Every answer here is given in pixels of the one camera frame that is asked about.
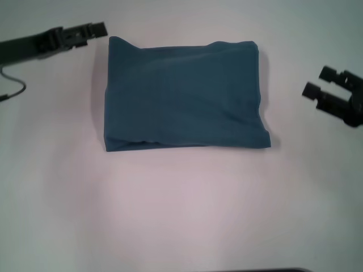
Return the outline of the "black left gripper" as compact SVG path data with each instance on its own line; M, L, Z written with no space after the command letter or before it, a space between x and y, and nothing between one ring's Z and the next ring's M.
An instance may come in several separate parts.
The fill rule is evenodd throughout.
M48 31L23 38L1 42L1 66L13 65L38 58L46 58L59 53L63 48L79 48L88 41L108 35L105 24L88 23L63 29Z

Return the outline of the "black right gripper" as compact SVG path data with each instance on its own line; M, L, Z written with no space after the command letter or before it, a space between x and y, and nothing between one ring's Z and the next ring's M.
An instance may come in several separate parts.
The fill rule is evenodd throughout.
M335 117L345 117L344 122L351 127L362 125L362 78L344 70L338 73L336 70L324 66L319 74L319 79L328 83L334 83L349 91L349 100L341 99L320 87L308 82L302 96L317 101L316 109L324 111Z

